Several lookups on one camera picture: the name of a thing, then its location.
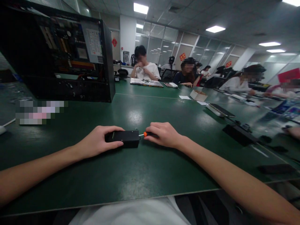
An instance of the smartphone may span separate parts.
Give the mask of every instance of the smartphone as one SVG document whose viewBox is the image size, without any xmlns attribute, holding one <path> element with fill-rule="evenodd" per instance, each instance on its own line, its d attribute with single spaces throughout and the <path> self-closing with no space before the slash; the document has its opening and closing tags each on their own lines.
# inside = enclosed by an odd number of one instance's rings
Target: smartphone
<svg viewBox="0 0 300 225">
<path fill-rule="evenodd" d="M 221 106 L 217 105 L 217 104 L 208 104 L 211 108 L 213 108 L 214 110 L 220 112 L 221 114 L 223 114 L 226 117 L 231 117 L 234 118 L 235 115 L 233 115 L 232 113 L 228 112 L 227 110 L 223 109 Z"/>
</svg>

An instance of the white t-shirt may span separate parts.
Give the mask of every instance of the white t-shirt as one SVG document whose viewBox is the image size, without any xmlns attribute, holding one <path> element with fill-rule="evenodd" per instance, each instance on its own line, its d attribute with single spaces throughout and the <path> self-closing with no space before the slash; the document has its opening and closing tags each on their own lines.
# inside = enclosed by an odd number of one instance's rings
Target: white t-shirt
<svg viewBox="0 0 300 225">
<path fill-rule="evenodd" d="M 248 92 L 251 88 L 248 87 L 248 82 L 244 81 L 240 84 L 239 77 L 233 77 L 229 79 L 225 84 L 220 87 L 220 90 L 224 91 L 235 91 L 235 92 Z"/>
<path fill-rule="evenodd" d="M 143 199 L 82 208 L 69 225 L 190 225 L 178 208 L 174 197 Z"/>
<path fill-rule="evenodd" d="M 210 72 L 209 72 L 209 70 L 208 70 L 208 71 L 202 70 L 202 71 L 201 71 L 201 74 L 203 74 L 204 77 L 208 77 L 208 76 L 211 75 Z"/>
<path fill-rule="evenodd" d="M 165 64 L 161 67 L 161 69 L 171 69 L 171 65 L 170 64 Z"/>
<path fill-rule="evenodd" d="M 143 68 L 148 69 L 150 71 L 150 73 L 152 73 L 157 79 L 160 79 L 160 75 L 159 75 L 157 66 L 152 62 L 150 62 L 147 66 L 137 67 L 137 70 L 135 71 L 135 78 L 151 80 L 151 78 L 148 76 L 148 74 L 144 73 Z"/>
</svg>

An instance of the screwdriver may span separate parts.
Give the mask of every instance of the screwdriver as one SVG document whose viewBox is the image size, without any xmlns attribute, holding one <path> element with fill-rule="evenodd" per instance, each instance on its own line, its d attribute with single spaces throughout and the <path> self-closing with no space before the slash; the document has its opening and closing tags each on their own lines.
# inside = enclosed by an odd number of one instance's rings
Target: screwdriver
<svg viewBox="0 0 300 225">
<path fill-rule="evenodd" d="M 147 136 L 155 136 L 155 137 L 158 137 L 156 134 L 152 133 L 152 132 L 144 132 L 143 134 L 139 135 L 139 136 L 144 136 L 144 137 L 147 137 Z"/>
</svg>

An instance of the black box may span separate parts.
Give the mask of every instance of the black box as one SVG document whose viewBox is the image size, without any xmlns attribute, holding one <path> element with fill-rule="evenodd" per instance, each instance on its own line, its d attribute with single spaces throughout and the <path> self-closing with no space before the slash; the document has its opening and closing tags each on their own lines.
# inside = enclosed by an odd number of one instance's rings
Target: black box
<svg viewBox="0 0 300 225">
<path fill-rule="evenodd" d="M 245 131 L 243 128 L 238 125 L 227 125 L 223 131 L 240 143 L 242 146 L 247 146 L 258 142 L 258 139 L 255 138 L 252 134 Z"/>
<path fill-rule="evenodd" d="M 106 142 L 122 141 L 124 145 L 122 148 L 137 148 L 140 141 L 138 131 L 114 131 L 109 133 L 106 138 Z"/>
</svg>

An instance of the air vent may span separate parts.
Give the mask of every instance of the air vent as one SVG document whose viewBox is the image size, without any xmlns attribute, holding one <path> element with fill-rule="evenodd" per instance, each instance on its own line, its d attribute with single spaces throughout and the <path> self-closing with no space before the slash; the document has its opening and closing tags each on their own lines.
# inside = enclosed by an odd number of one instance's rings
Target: air vent
<svg viewBox="0 0 300 225">
<path fill-rule="evenodd" d="M 263 36 L 266 36 L 265 33 L 257 33 L 254 35 L 255 37 L 263 37 Z"/>
<path fill-rule="evenodd" d="M 180 6 L 171 6 L 169 8 L 170 13 L 180 13 L 182 8 Z"/>
</svg>

